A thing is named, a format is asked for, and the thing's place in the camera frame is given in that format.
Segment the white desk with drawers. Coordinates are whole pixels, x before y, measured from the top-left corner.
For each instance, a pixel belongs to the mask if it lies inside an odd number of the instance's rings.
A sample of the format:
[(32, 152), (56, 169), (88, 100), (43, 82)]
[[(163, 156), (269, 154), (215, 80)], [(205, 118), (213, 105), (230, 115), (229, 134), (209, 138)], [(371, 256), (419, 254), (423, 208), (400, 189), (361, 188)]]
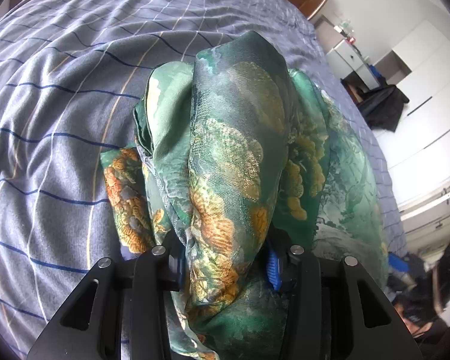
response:
[(318, 42), (336, 77), (341, 80), (349, 76), (358, 77), (367, 89), (380, 86), (359, 49), (342, 33), (340, 27), (337, 28), (325, 16), (320, 16), (314, 27)]

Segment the wooden chair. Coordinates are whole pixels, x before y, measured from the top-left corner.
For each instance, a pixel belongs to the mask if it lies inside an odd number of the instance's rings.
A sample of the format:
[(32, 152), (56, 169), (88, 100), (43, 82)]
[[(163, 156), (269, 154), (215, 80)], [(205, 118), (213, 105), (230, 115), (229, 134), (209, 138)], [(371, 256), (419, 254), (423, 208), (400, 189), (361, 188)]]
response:
[(363, 102), (362, 98), (363, 92), (360, 88), (357, 88), (356, 86), (344, 80), (341, 83), (355, 105), (358, 105), (359, 103)]

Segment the person with black hair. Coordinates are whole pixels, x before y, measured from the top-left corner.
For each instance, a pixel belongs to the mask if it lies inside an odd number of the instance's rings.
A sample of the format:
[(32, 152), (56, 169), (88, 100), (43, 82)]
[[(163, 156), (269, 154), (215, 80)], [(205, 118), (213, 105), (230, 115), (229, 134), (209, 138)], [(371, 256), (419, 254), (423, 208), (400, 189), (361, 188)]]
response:
[(414, 289), (400, 292), (393, 306), (413, 336), (422, 355), (431, 356), (448, 330), (446, 322), (437, 314), (430, 295)]

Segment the blue plaid duvet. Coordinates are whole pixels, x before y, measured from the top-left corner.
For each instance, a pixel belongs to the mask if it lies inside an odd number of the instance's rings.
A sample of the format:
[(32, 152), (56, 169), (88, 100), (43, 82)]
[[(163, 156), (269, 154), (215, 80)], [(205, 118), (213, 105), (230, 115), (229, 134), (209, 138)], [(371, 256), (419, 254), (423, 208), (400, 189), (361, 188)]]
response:
[(388, 250), (407, 242), (385, 156), (287, 0), (24, 0), (0, 19), (0, 342), (24, 359), (121, 245), (101, 153), (133, 139), (153, 68), (254, 30), (335, 100), (367, 152)]

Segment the white wardrobe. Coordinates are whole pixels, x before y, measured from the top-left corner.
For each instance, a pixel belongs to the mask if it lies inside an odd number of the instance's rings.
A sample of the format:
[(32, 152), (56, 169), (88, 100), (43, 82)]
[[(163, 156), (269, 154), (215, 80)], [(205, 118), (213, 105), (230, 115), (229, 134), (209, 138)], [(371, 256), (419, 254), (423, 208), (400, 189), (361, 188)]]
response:
[(375, 135), (404, 207), (450, 182), (450, 40), (425, 20), (393, 52), (410, 69), (397, 83), (409, 102), (395, 132)]

